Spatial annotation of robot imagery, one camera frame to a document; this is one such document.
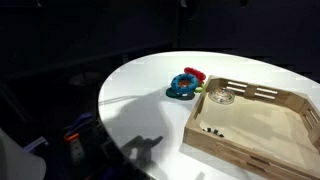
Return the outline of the wooden slatted box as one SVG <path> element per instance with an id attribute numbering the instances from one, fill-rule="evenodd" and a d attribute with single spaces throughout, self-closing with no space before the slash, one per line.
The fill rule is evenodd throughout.
<path id="1" fill-rule="evenodd" d="M 208 94 L 215 88 L 231 90 L 234 102 L 212 101 Z M 211 76 L 183 142 L 266 178 L 320 180 L 320 112 L 298 92 Z"/>

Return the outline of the clear glass bowl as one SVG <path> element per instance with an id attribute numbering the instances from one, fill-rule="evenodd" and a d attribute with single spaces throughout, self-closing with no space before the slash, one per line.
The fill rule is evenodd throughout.
<path id="1" fill-rule="evenodd" d="M 235 94 L 226 88 L 215 88 L 209 92 L 208 97 L 216 103 L 228 105 L 234 102 Z"/>

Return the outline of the blue orange tool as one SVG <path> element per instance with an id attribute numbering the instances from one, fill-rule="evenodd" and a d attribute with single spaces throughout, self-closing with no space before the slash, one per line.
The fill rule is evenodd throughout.
<path id="1" fill-rule="evenodd" d="M 83 113 L 78 116 L 78 118 L 67 128 L 67 132 L 63 136 L 66 142 L 70 142 L 71 140 L 77 138 L 79 133 L 77 130 L 88 123 L 92 119 L 91 113 Z"/>

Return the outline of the black white small object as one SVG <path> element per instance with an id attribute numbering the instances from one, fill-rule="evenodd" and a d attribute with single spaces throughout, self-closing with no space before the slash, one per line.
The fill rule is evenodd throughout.
<path id="1" fill-rule="evenodd" d="M 203 128 L 202 129 L 204 132 L 209 132 L 209 133 L 213 133 L 215 134 L 216 136 L 219 136 L 221 138 L 224 138 L 224 135 L 219 132 L 217 129 L 214 129 L 214 128 Z"/>

